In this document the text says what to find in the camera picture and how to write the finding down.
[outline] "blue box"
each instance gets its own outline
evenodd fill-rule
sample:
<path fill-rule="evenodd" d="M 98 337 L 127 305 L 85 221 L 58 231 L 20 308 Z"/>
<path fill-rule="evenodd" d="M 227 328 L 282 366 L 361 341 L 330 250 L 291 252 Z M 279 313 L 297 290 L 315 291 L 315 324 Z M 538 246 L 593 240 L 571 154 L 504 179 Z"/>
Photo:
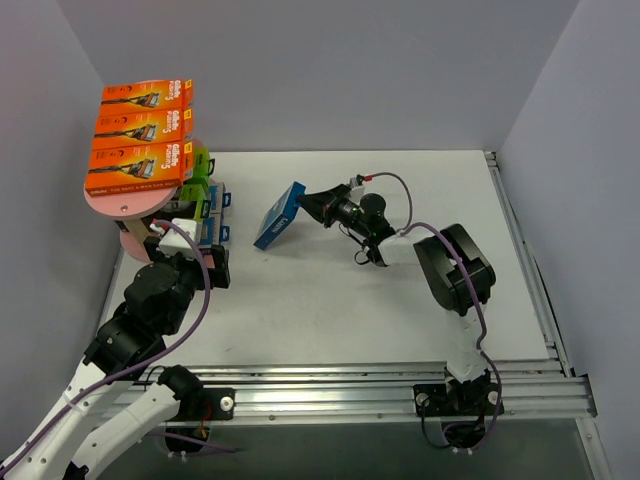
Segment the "blue box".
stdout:
<path fill-rule="evenodd" d="M 286 192 L 280 197 L 273 207 L 267 212 L 258 230 L 258 236 L 253 245 L 260 250 L 266 250 L 280 235 L 293 219 L 296 218 L 300 205 L 296 203 L 296 197 L 302 195 L 307 187 L 298 182 L 293 182 Z"/>
<path fill-rule="evenodd" d="M 223 208 L 231 205 L 231 194 L 226 191 L 224 182 L 212 183 L 209 186 L 211 194 L 211 213 L 222 213 Z"/>
<path fill-rule="evenodd" d="M 202 221 L 202 235 L 200 237 L 200 247 L 210 247 L 227 243 L 231 239 L 231 228 L 222 224 L 222 214 L 212 213 L 209 218 Z"/>

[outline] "white wall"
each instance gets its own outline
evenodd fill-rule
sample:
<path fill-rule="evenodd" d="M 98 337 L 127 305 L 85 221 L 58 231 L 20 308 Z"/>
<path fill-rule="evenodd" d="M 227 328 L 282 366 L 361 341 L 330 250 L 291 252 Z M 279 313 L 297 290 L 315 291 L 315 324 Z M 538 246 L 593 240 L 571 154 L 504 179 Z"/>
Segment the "white wall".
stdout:
<path fill-rule="evenodd" d="M 640 3 L 582 0 L 500 154 L 616 478 L 640 455 Z"/>
<path fill-rule="evenodd" d="M 40 422 L 94 331 L 117 229 L 82 194 L 102 82 L 53 1 L 0 15 L 0 458 Z"/>
<path fill-rule="evenodd" d="M 577 0 L 59 0 L 105 83 L 195 78 L 217 150 L 499 147 Z"/>

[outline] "white table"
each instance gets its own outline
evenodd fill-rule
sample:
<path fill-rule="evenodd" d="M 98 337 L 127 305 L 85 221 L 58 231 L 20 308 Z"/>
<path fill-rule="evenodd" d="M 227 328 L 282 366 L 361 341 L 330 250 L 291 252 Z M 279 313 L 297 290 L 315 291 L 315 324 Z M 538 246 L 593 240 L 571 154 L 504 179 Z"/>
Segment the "white table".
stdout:
<path fill-rule="evenodd" d="M 444 312 L 418 266 L 378 268 L 353 261 L 357 245 L 335 225 L 324 229 L 303 210 L 266 252 L 255 249 L 262 217 L 294 180 L 307 193 L 357 173 L 392 171 L 408 183 L 414 221 L 461 223 L 492 263 L 497 283 L 486 317 L 485 348 L 495 360 L 541 360 L 547 348 L 480 151 L 213 153 L 216 179 L 233 194 L 231 287 L 214 290 L 196 334 L 164 365 L 334 365 L 442 362 Z M 367 191 L 387 200 L 387 218 L 404 225 L 399 183 L 379 178 Z M 108 314 L 142 266 L 125 255 Z M 196 294 L 181 333 L 202 302 Z M 167 338 L 167 344 L 179 335 Z"/>

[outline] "orange box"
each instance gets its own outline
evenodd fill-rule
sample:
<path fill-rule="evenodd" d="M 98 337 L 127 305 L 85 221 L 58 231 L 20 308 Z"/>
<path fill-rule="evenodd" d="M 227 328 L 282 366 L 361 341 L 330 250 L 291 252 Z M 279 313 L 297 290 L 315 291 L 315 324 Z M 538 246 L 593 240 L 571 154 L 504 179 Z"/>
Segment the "orange box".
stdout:
<path fill-rule="evenodd" d="M 98 118 L 91 149 L 188 141 L 192 131 L 190 108 L 110 115 Z"/>
<path fill-rule="evenodd" d="M 84 188 L 97 197 L 179 187 L 193 174 L 193 142 L 94 150 Z"/>
<path fill-rule="evenodd" d="M 148 110 L 186 110 L 193 102 L 193 80 L 158 80 L 104 87 L 100 116 Z"/>

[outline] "cable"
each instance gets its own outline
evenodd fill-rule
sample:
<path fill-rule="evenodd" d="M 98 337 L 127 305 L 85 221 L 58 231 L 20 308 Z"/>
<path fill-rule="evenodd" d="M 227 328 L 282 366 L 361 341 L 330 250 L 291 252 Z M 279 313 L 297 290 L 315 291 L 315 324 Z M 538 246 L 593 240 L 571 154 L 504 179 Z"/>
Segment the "cable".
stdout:
<path fill-rule="evenodd" d="M 177 225 L 174 225 L 171 222 L 168 222 L 166 220 L 156 220 L 154 222 L 155 225 L 159 226 L 159 227 L 168 227 L 171 228 L 173 230 L 175 230 L 175 232 L 180 235 L 191 247 L 191 249 L 193 250 L 193 253 L 196 256 L 196 259 L 198 261 L 198 263 L 200 264 L 200 268 L 202 269 L 202 276 L 203 276 L 203 280 L 204 280 L 204 301 L 202 303 L 202 308 L 200 309 L 200 313 L 198 314 L 195 322 L 193 322 L 193 325 L 191 325 L 191 327 L 189 328 L 189 330 L 187 330 L 185 332 L 185 334 L 180 337 L 173 345 L 171 345 L 170 347 L 168 347 L 166 350 L 163 350 L 162 352 L 154 355 L 151 358 L 148 358 L 147 360 L 144 360 L 136 365 L 132 365 L 128 368 L 125 368 L 124 370 L 121 370 L 118 373 L 114 373 L 113 375 L 109 375 L 105 378 L 103 378 L 102 380 L 94 383 L 93 385 L 87 387 L 85 390 L 83 390 L 82 392 L 78 393 L 78 395 L 76 395 L 75 397 L 73 397 L 70 401 L 71 404 L 76 405 L 80 400 L 82 400 L 84 397 L 86 397 L 87 395 L 90 395 L 91 393 L 95 392 L 97 389 L 99 389 L 100 387 L 103 387 L 104 385 L 108 385 L 116 380 L 119 380 L 123 377 L 126 377 L 132 373 L 135 373 L 139 370 L 144 370 L 145 368 L 147 368 L 149 365 L 151 365 L 152 363 L 157 362 L 158 360 L 160 360 L 161 358 L 169 355 L 171 352 L 173 352 L 176 348 L 178 348 L 180 345 L 182 345 L 184 342 L 187 341 L 187 339 L 193 334 L 193 332 L 195 332 L 197 330 L 197 328 L 200 326 L 200 324 L 202 323 L 202 320 L 204 319 L 205 314 L 207 313 L 207 308 L 209 308 L 209 300 L 211 298 L 211 282 L 209 280 L 209 271 L 207 269 L 207 264 L 204 261 L 204 257 L 202 256 L 202 253 L 200 252 L 200 249 L 198 249 L 198 246 L 195 244 L 195 242 L 189 237 L 189 235 L 187 235 L 187 233 L 182 230 L 180 227 L 178 227 Z M 60 409 L 60 411 L 58 413 L 56 413 L 51 420 L 49 420 L 47 422 L 47 424 L 42 427 L 42 429 L 40 429 L 40 431 L 33 437 L 33 439 L 31 439 L 29 441 L 29 443 L 27 445 L 25 445 L 25 447 L 22 449 L 22 451 L 16 455 L 16 457 L 11 460 L 11 462 L 9 462 L 7 465 L 5 465 L 3 468 L 0 469 L 0 478 L 3 478 L 4 476 L 6 476 L 13 467 L 15 467 L 26 455 L 27 453 L 29 453 L 31 451 L 31 449 L 36 446 L 36 444 L 42 440 L 42 438 L 47 434 L 47 432 L 49 432 L 49 430 L 51 430 L 51 428 L 53 428 L 53 426 L 55 424 L 57 424 L 66 414 L 67 412 L 69 412 L 69 410 L 71 410 L 71 406 L 69 404 L 65 405 L 64 407 L 62 407 Z"/>
<path fill-rule="evenodd" d="M 364 253 L 364 250 L 358 250 L 356 252 L 356 254 L 353 256 L 353 261 L 356 262 L 356 264 L 362 266 L 362 265 L 366 265 L 367 263 L 371 263 L 371 260 L 369 260 L 368 258 L 364 262 L 359 262 L 358 261 L 358 254 L 359 253 Z"/>
<path fill-rule="evenodd" d="M 161 436 L 157 435 L 155 436 L 155 441 L 153 442 L 156 450 L 158 450 L 160 453 L 162 453 L 164 456 L 169 456 L 170 458 L 173 456 L 173 454 L 178 454 L 176 455 L 177 458 L 181 458 L 181 457 L 185 457 L 185 458 L 197 458 L 197 457 L 206 457 L 209 455 L 220 455 L 220 454 L 225 454 L 226 452 L 221 452 L 219 450 L 215 450 L 213 448 L 205 448 L 203 450 L 200 450 L 199 452 L 173 452 L 171 450 L 169 450 L 167 448 L 167 445 L 165 442 L 162 441 Z"/>
<path fill-rule="evenodd" d="M 408 229 L 409 225 L 411 225 L 411 222 L 413 221 L 413 198 L 411 197 L 411 192 L 409 191 L 409 187 L 407 186 L 407 184 L 405 183 L 405 181 L 402 179 L 400 175 L 393 172 L 378 172 L 372 175 L 365 175 L 364 181 L 369 182 L 376 177 L 393 177 L 402 184 L 404 191 L 407 192 L 407 200 L 409 200 L 409 218 L 407 219 L 407 223 L 405 224 L 405 226 L 399 229 L 398 231 L 400 232 Z"/>
<path fill-rule="evenodd" d="M 425 407 L 426 407 L 426 404 L 427 404 L 428 401 L 429 401 L 429 398 L 425 398 L 422 401 L 422 404 L 420 405 L 420 428 L 422 429 L 422 436 L 427 441 L 427 443 L 431 447 L 435 448 L 436 450 L 446 450 L 448 448 L 451 448 L 452 445 L 436 445 L 431 440 L 429 440 L 429 436 L 427 435 L 427 429 L 425 428 L 425 423 L 424 423 Z"/>
<path fill-rule="evenodd" d="M 442 429 L 442 436 L 449 443 L 449 447 L 467 448 L 466 440 L 472 436 L 476 436 L 480 439 L 485 434 L 484 426 L 484 414 L 478 416 L 473 422 L 455 422 L 450 423 Z"/>
<path fill-rule="evenodd" d="M 211 407 L 211 402 L 207 400 L 205 404 L 207 406 L 207 414 L 202 417 L 202 420 L 200 420 L 200 424 L 198 425 L 198 430 L 200 431 L 200 435 L 202 435 L 202 438 L 205 438 L 207 436 L 204 429 L 204 422 L 206 422 L 207 420 L 211 420 L 211 417 L 213 417 L 213 408 Z"/>
<path fill-rule="evenodd" d="M 151 431 L 147 433 L 147 437 L 165 437 L 165 438 L 173 438 L 174 440 L 181 440 L 183 442 L 193 443 L 195 445 L 200 445 L 201 447 L 212 448 L 219 452 L 224 453 L 236 453 L 238 450 L 231 447 L 224 447 L 222 445 L 215 445 L 209 442 L 203 442 L 202 440 L 198 440 L 196 438 L 187 437 L 185 435 L 178 435 L 177 433 L 169 433 L 169 432 L 158 432 Z"/>
<path fill-rule="evenodd" d="M 495 378 L 496 378 L 497 393 L 498 393 L 498 398 L 497 398 L 497 401 L 496 401 L 496 408 L 494 408 L 494 410 L 493 410 L 493 416 L 491 417 L 491 423 L 486 428 L 484 436 L 480 439 L 480 441 L 478 441 L 478 443 L 476 443 L 473 447 L 471 447 L 469 449 L 471 451 L 474 451 L 474 450 L 479 449 L 482 445 L 484 445 L 486 443 L 487 438 L 489 438 L 489 436 L 493 432 L 493 430 L 495 428 L 495 425 L 496 425 L 496 423 L 498 421 L 498 412 L 500 411 L 499 407 L 500 407 L 500 403 L 502 402 L 502 378 L 500 377 L 500 372 L 498 372 L 498 367 L 496 367 L 496 364 L 493 362 L 493 360 L 491 360 L 491 358 L 489 358 L 489 355 L 487 355 L 487 353 L 482 349 L 482 341 L 487 336 L 487 322 L 486 322 L 486 320 L 484 318 L 484 313 L 482 312 L 482 307 L 480 307 L 480 300 L 478 299 L 478 293 L 476 292 L 476 289 L 473 286 L 473 282 L 471 281 L 471 277 L 469 276 L 469 272 L 467 271 L 466 267 L 464 266 L 464 263 L 462 262 L 462 259 L 460 258 L 460 255 L 458 255 L 458 252 L 456 252 L 455 248 L 453 248 L 453 245 L 451 245 L 451 242 L 449 242 L 449 240 L 447 240 L 447 238 L 444 235 L 442 235 L 442 233 L 440 233 L 440 231 L 438 229 L 436 229 L 435 227 L 433 227 L 433 226 L 431 226 L 431 225 L 429 225 L 428 223 L 425 223 L 425 222 L 416 222 L 416 223 L 410 225 L 409 227 L 407 227 L 405 230 L 403 230 L 400 233 L 400 236 L 405 236 L 409 232 L 411 232 L 414 228 L 418 228 L 418 227 L 425 228 L 428 231 L 430 231 L 431 233 L 433 233 L 435 235 L 435 237 L 438 240 L 440 240 L 440 243 L 442 243 L 444 245 L 444 247 L 447 249 L 447 251 L 451 255 L 451 258 L 453 258 L 455 260 L 456 264 L 458 265 L 458 268 L 460 269 L 460 273 L 462 274 L 462 278 L 464 279 L 464 283 L 467 286 L 467 288 L 469 289 L 469 293 L 471 295 L 471 300 L 473 301 L 473 306 L 476 309 L 476 313 L 478 315 L 478 321 L 480 322 L 480 328 L 482 330 L 482 332 L 478 336 L 478 340 L 476 341 L 476 349 L 478 350 L 478 352 L 480 353 L 482 358 L 484 358 L 486 360 L 487 364 L 489 365 L 489 367 L 493 371 L 493 374 L 495 375 Z"/>
<path fill-rule="evenodd" d="M 166 370 L 167 367 L 165 367 L 164 365 L 156 365 L 155 367 L 153 367 L 151 370 L 149 370 L 149 373 L 147 373 L 147 379 L 144 381 L 144 390 L 143 391 L 147 391 L 147 385 L 149 385 L 149 378 L 151 378 L 151 374 L 157 370 L 158 368 L 162 368 L 163 370 Z"/>
<path fill-rule="evenodd" d="M 349 237 L 351 240 L 353 240 L 354 242 L 356 242 L 358 245 L 360 245 L 361 248 L 364 248 L 364 244 L 358 240 L 358 237 L 356 237 L 353 233 L 351 233 L 351 230 L 349 230 L 348 227 L 345 227 L 344 225 L 342 225 L 341 223 L 338 224 L 338 229 L 342 232 L 342 234 L 346 237 Z"/>

